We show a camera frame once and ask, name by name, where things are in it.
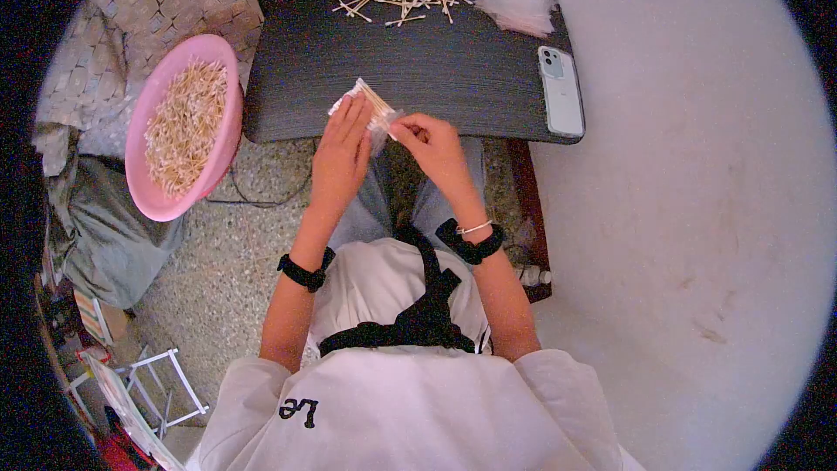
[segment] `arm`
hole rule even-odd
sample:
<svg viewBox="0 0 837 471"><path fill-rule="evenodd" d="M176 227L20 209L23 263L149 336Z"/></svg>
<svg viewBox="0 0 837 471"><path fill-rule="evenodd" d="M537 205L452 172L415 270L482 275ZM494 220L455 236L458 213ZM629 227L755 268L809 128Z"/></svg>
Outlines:
<svg viewBox="0 0 837 471"><path fill-rule="evenodd" d="M459 225L470 229L488 221L453 126L417 113L393 123L390 132L413 154L422 171L448 199ZM484 227L463 238L476 244L490 235L491 228ZM495 355L514 362L540 350L529 299L506 252L499 249L475 266L474 278L491 326Z"/></svg>
<svg viewBox="0 0 837 471"><path fill-rule="evenodd" d="M371 102L360 93L354 99L344 97L326 125L314 155L311 204L289 254L290 260L307 271L322 265L328 240L366 175L370 117ZM314 295L308 288L280 275L262 326L259 358L298 372L313 307Z"/></svg>

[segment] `black cable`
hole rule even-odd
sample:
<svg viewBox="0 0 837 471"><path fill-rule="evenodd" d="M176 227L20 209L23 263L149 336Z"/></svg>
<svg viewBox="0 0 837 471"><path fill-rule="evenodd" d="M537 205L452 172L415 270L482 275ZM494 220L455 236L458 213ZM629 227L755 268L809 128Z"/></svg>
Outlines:
<svg viewBox="0 0 837 471"><path fill-rule="evenodd" d="M316 141L314 139L311 139L311 149L314 153L316 153ZM282 201L262 202L262 201L251 201L250 199L248 199L245 196L245 194L241 192L241 189L238 187L238 183L235 180L235 167L232 164L229 166L229 179L233 182L233 188L235 189L235 192L238 194L238 196L241 197L242 200L240 200L240 201L216 201L216 200L210 199L208 197L205 200L206 200L206 202L209 202L210 204L252 205L252 206L258 207L260 209L270 209L270 208L281 207L282 205L285 205L288 202L294 200L299 193L301 193L303 190L305 190L306 186L308 185L308 181L310 181L310 179L311 179L311 175L314 173L313 156L312 156L311 160L312 160L312 164L311 164L311 167L308 169L308 174L306 175L306 178L299 184L299 187L297 187L292 193L290 193L290 195L288 195Z"/></svg>

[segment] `gray pants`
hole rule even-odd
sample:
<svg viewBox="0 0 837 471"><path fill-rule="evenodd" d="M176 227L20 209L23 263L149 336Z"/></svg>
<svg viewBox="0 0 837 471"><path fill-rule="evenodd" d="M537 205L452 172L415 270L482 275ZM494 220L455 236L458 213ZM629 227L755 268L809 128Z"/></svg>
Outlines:
<svg viewBox="0 0 837 471"><path fill-rule="evenodd" d="M463 137L461 142L471 178L474 179L480 197L485 201L486 172L482 156L482 140ZM384 190L381 189L381 186L388 184L391 179L391 171L385 154L386 150L381 156L369 162L369 171L361 189L343 213L328 241L331 249L336 250L350 242L372 242L378 238L392 236L387 199L383 194ZM412 222L416 229L425 235L436 249L450 252L450 249L436 236L436 229L453 217L454 211L439 188L430 180L425 180L418 188L418 196L416 196L413 208Z"/></svg>

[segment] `white phone case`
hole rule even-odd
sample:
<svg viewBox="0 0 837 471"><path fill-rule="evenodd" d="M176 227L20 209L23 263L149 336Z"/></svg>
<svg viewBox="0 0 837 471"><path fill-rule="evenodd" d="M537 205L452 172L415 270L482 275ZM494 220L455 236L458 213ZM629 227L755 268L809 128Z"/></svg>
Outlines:
<svg viewBox="0 0 837 471"><path fill-rule="evenodd" d="M538 47L538 66L547 102L547 127L576 143L584 136L581 92L572 56L554 47Z"/></svg>

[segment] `black wristband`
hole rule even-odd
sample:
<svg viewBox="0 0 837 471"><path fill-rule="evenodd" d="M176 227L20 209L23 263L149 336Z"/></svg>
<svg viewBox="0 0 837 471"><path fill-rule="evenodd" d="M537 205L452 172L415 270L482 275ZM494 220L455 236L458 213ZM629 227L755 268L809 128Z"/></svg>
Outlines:
<svg viewBox="0 0 837 471"><path fill-rule="evenodd" d="M288 278L300 286L308 288L309 293L316 293L316 290L321 288L322 284L326 281L326 269L332 260L334 260L334 250L327 247L326 252L322 255L322 265L312 273L297 266L290 259L290 255L286 253L279 260L279 267L276 268L276 271L284 271Z"/></svg>
<svg viewBox="0 0 837 471"><path fill-rule="evenodd" d="M445 243L445 245L454 250L454 253L459 255L466 263L476 266L482 263L482 259L491 256L497 252L503 245L503 228L496 224L491 224L491 229L494 230L491 236L486 240L472 244L466 242L462 235L456 233L456 226L459 225L455 218L451 218L444 224L439 226L436 230L436 236Z"/></svg>

